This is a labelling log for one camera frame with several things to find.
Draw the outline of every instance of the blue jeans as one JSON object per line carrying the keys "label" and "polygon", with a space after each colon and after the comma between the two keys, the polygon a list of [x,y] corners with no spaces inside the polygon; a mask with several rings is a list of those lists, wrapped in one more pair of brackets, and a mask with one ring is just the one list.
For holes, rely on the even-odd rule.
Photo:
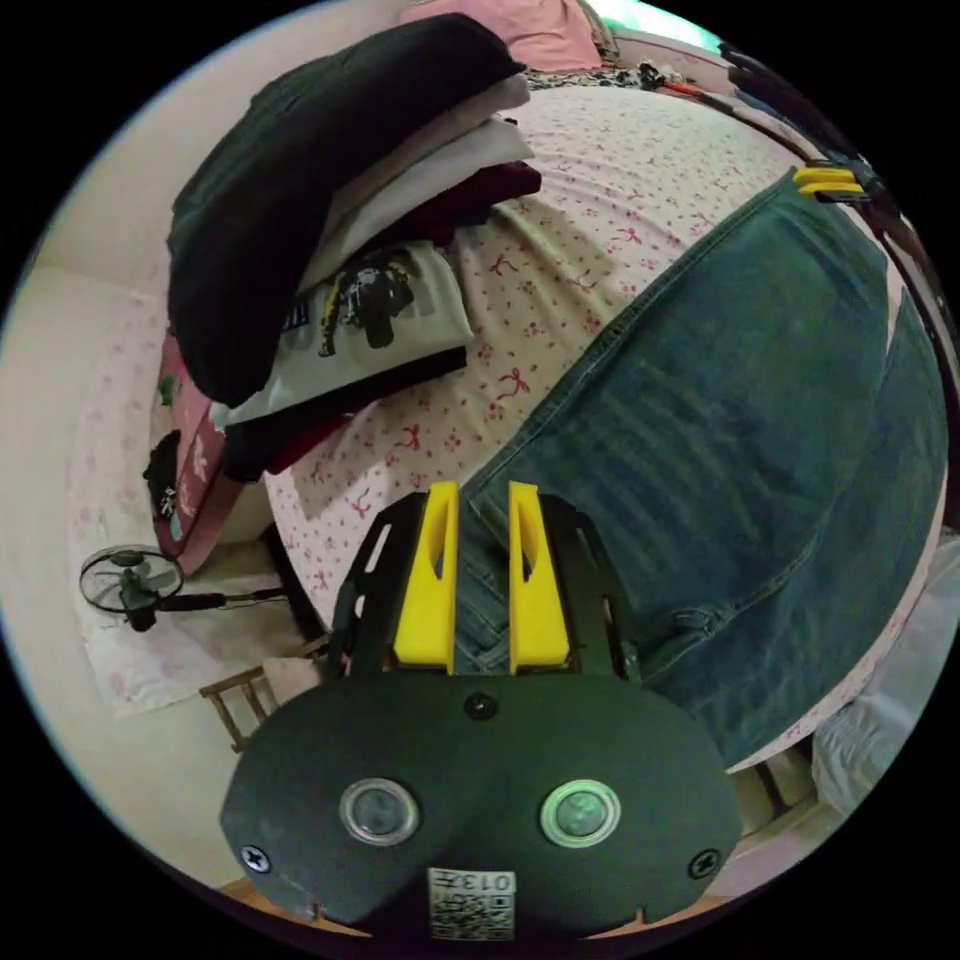
{"label": "blue jeans", "polygon": [[642,682],[728,764],[869,649],[946,466],[942,387],[886,261],[788,174],[613,321],[462,493],[458,668],[507,665],[507,487],[588,514],[637,614]]}

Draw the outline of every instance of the folded clothes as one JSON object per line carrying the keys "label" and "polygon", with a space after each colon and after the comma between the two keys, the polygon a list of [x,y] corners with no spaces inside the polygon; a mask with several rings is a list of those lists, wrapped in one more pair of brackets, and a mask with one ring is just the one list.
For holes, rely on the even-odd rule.
{"label": "folded clothes", "polygon": [[253,98],[177,197],[167,240],[170,321],[204,394],[237,406],[266,384],[333,195],[521,69],[491,31],[451,14],[304,64]]}
{"label": "folded clothes", "polygon": [[460,286],[432,244],[375,250],[299,300],[266,386],[213,416],[221,426],[266,417],[471,340]]}
{"label": "folded clothes", "polygon": [[360,411],[345,413],[342,417],[335,417],[319,427],[298,433],[289,440],[286,446],[267,465],[267,473],[274,476],[283,473],[292,467],[298,460],[303,459],[314,447],[318,447],[327,437],[332,437],[341,427],[345,427]]}
{"label": "folded clothes", "polygon": [[483,222],[495,204],[537,193],[541,181],[539,171],[522,160],[484,167],[378,233],[367,249],[410,240],[429,240],[445,247],[458,227]]}
{"label": "folded clothes", "polygon": [[[356,179],[338,190],[330,201],[330,213],[320,243],[325,243],[343,222],[343,218],[366,203],[374,194],[395,180],[404,170],[429,156],[448,143],[476,130],[486,120],[501,110],[522,107],[530,100],[530,86],[525,74],[518,73],[495,83],[483,93],[459,103],[452,110],[431,120],[422,130],[408,137],[396,150],[372,167],[364,170]],[[507,119],[507,123],[516,120]]]}
{"label": "folded clothes", "polygon": [[304,272],[300,289],[331,277],[380,231],[438,193],[462,183],[484,167],[533,156],[515,124],[491,118],[475,130],[435,150],[344,217],[322,242]]}
{"label": "folded clothes", "polygon": [[297,304],[267,386],[239,407],[214,405],[225,469],[256,479],[305,432],[461,369],[472,339],[453,269],[432,244],[352,259]]}

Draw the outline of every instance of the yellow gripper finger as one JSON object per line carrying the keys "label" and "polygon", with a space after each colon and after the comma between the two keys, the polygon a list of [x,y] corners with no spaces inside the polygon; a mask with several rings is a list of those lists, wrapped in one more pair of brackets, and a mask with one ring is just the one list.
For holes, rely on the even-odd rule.
{"label": "yellow gripper finger", "polygon": [[533,484],[510,484],[509,526],[510,672],[562,666],[570,639]]}
{"label": "yellow gripper finger", "polygon": [[459,503],[456,483],[430,487],[393,643],[401,666],[454,672]]}

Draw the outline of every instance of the pink cushion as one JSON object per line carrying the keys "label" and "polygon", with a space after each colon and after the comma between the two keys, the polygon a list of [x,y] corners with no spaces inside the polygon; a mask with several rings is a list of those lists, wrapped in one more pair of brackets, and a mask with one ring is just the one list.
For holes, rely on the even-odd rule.
{"label": "pink cushion", "polygon": [[600,54],[578,0],[425,0],[400,13],[400,23],[463,13],[482,23],[532,70],[597,70]]}

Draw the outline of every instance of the printed number label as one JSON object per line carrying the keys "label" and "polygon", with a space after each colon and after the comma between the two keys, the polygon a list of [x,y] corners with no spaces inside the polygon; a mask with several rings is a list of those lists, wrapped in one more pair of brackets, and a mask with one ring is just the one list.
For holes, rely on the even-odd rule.
{"label": "printed number label", "polygon": [[427,871],[437,940],[512,940],[517,876],[510,871]]}

